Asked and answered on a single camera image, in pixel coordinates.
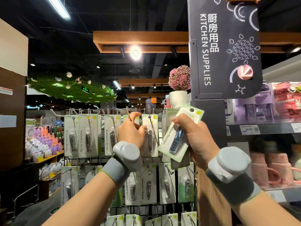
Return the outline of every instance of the white flower pot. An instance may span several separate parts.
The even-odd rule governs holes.
[[[187,91],[173,91],[169,93],[170,104],[173,108],[187,104]]]

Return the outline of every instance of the white flower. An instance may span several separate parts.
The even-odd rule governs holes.
[[[68,78],[71,78],[71,77],[72,77],[71,72],[67,72],[67,77],[68,77]]]

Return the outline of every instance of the hand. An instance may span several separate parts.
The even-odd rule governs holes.
[[[207,169],[208,162],[213,159],[220,150],[217,144],[214,142],[207,125],[200,121],[198,124],[186,114],[182,113],[178,117],[172,119],[175,124],[181,125],[186,131],[190,149],[190,155],[192,156],[195,164],[202,168]]]
[[[135,144],[139,149],[144,145],[145,126],[136,124],[135,118],[141,113],[131,112],[129,118],[118,127],[118,141],[126,141]]]

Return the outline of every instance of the exit sign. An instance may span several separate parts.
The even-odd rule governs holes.
[[[82,86],[82,91],[86,92],[86,93],[89,93],[89,89],[87,87],[83,87]]]

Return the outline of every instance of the wristband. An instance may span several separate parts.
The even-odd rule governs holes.
[[[246,173],[238,175],[230,183],[221,182],[209,169],[206,175],[230,205],[242,204],[261,192],[261,188]]]
[[[130,170],[117,157],[110,158],[101,171],[106,173],[119,187],[130,175]]]

